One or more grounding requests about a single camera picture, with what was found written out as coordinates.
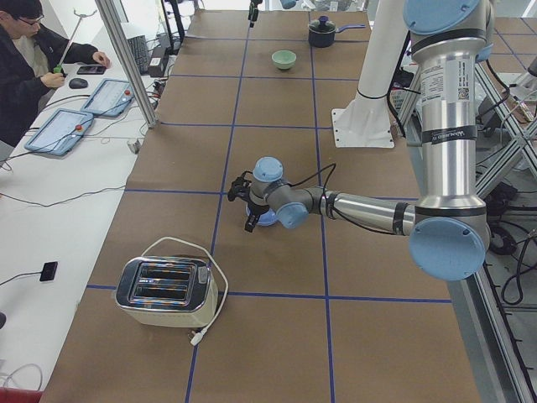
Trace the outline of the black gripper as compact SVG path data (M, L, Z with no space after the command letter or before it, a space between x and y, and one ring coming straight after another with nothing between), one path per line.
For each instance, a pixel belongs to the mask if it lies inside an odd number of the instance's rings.
M259 6L259 0L250 1L249 10L248 10L249 19L256 19L258 17L258 6ZM254 25L255 25L255 20L251 20L249 23L250 28L253 28Z
M248 217L244 224L244 229L247 232L252 232L256 228L261 216L269 211L269 205L263 198L249 196L247 207Z

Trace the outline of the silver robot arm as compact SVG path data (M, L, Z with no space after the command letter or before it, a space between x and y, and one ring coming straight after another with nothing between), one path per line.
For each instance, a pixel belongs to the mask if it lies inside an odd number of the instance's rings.
M328 191L299 189L282 164L263 157L251 180L237 178L228 193L248 204L245 228L273 211L286 228L311 213L409 238L414 262L442 280L480 270L489 245L486 206L475 183L477 128L475 64L492 47L491 1L382 1L378 5L357 95L332 113L339 147L389 146L387 101L400 53L419 67L424 190L415 205Z
M283 10L289 10L299 4L302 8L306 10L315 10L315 4L310 0L280 0L280 5ZM258 20L259 9L258 7L263 3L263 0L250 0L249 9L248 9L248 23L249 27L253 28L255 23Z

